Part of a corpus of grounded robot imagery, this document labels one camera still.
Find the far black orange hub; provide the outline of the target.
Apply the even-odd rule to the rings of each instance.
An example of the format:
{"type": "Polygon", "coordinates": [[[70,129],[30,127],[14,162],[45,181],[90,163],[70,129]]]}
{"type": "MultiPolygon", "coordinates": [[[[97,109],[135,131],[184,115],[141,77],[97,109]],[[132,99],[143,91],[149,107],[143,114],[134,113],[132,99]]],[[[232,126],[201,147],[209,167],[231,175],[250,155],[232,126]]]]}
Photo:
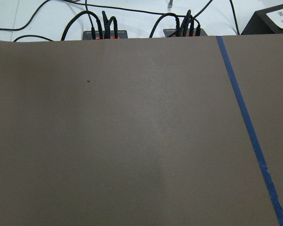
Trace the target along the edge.
{"type": "MultiPolygon", "coordinates": [[[[106,39],[108,37],[107,34],[105,34],[105,31],[102,32],[103,33],[103,38],[106,39]]],[[[100,39],[100,33],[99,31],[95,31],[95,37],[97,40],[100,39]]],[[[115,32],[113,30],[110,31],[110,38],[114,39],[115,36],[115,32]]],[[[118,39],[128,39],[128,34],[126,30],[118,30],[117,31],[117,38],[118,39]]],[[[91,31],[84,31],[83,32],[83,36],[82,36],[82,40],[91,40],[92,39],[92,32],[91,31]]]]}

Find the brown paper table cover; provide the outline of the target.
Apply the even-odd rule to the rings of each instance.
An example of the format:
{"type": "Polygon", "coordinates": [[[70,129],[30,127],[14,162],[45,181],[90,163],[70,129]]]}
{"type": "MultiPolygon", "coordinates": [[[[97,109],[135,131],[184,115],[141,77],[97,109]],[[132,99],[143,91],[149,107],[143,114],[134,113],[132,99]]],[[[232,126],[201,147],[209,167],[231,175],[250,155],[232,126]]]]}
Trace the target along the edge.
{"type": "Polygon", "coordinates": [[[283,226],[283,34],[0,41],[0,226],[283,226]]]}

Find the black box with label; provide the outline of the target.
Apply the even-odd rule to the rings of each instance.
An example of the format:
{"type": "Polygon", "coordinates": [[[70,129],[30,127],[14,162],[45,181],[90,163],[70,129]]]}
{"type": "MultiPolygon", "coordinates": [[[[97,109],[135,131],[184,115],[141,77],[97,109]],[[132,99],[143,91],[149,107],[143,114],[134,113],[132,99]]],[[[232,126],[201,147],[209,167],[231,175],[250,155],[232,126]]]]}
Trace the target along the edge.
{"type": "Polygon", "coordinates": [[[255,11],[241,34],[283,34],[283,4],[255,11]]]}

